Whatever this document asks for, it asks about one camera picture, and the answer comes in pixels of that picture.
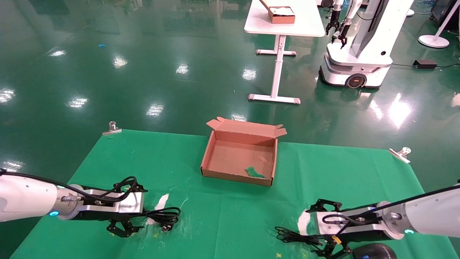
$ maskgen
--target green epoxy floor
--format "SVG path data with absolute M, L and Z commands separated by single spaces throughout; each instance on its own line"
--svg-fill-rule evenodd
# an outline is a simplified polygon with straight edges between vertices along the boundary
M 254 54 L 271 48 L 273 36 L 243 30 L 249 0 L 1 5 L 0 162 L 20 165 L 21 172 L 68 181 L 111 120 L 133 130 L 208 135 L 205 123 L 222 116 L 283 124 L 288 135 L 281 141 L 410 147 L 408 158 L 425 191 L 460 178 L 459 67 L 392 67 L 379 91 L 333 88 L 318 80 L 329 39 L 288 37 L 287 49 L 298 56 L 284 59 L 280 95 L 302 104 L 249 102 L 249 93 L 269 94 L 275 60 Z M 406 20 L 391 53 L 395 63 L 459 62 L 453 34 L 442 35 L 451 41 L 446 49 L 417 42 L 436 32 L 428 17 Z M 37 221 L 0 224 L 1 233 L 12 233 L 0 237 L 0 258 Z M 453 244 L 459 252 L 460 241 Z

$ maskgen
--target white tissue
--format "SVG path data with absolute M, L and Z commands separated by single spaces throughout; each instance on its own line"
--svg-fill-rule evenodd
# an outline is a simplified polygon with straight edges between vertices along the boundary
M 286 7 L 279 7 L 279 8 L 270 7 L 270 11 L 276 15 L 284 15 L 284 16 L 294 15 L 294 12 L 292 12 L 291 8 L 286 8 Z

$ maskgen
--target metal binder clip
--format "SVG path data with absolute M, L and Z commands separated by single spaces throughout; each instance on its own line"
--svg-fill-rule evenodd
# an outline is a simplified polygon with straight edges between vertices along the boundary
M 109 134 L 114 134 L 118 132 L 121 132 L 121 129 L 117 128 L 114 121 L 111 121 L 109 122 L 109 131 L 103 132 L 102 135 L 109 135 Z
M 409 164 L 410 161 L 407 160 L 406 158 L 406 155 L 410 153 L 410 148 L 408 147 L 403 147 L 401 151 L 399 152 L 396 152 L 394 151 L 393 149 L 389 148 L 388 151 L 390 151 L 390 153 L 396 157 L 397 159 L 401 160 L 402 162 L 406 163 L 406 164 Z

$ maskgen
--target open cardboard box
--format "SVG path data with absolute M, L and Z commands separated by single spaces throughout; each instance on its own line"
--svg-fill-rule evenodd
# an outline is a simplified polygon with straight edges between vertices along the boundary
M 295 22 L 295 14 L 290 6 L 284 5 L 285 2 L 279 0 L 260 0 L 262 5 L 268 10 L 268 16 L 272 24 L 293 24 Z M 276 15 L 272 12 L 272 8 L 288 8 L 291 10 L 292 15 Z
M 277 137 L 287 134 L 273 126 L 217 117 L 207 123 L 214 130 L 201 163 L 206 177 L 271 186 L 275 177 Z M 253 167 L 262 177 L 251 177 Z

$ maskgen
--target green tablecloth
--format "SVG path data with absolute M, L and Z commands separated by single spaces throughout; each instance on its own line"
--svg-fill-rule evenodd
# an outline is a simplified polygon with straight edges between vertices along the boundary
M 206 144 L 204 136 L 134 130 L 102 136 L 69 183 L 111 188 L 134 175 L 149 190 L 149 208 L 166 193 L 166 206 L 182 205 L 179 223 L 122 239 L 105 230 L 108 222 L 45 216 L 12 258 L 316 258 L 305 244 L 277 240 L 273 227 L 297 230 L 301 212 L 318 198 L 348 208 L 423 192 L 411 167 L 387 150 L 280 142 L 274 184 L 264 187 L 202 177 Z M 447 237 L 384 243 L 401 259 L 458 258 Z

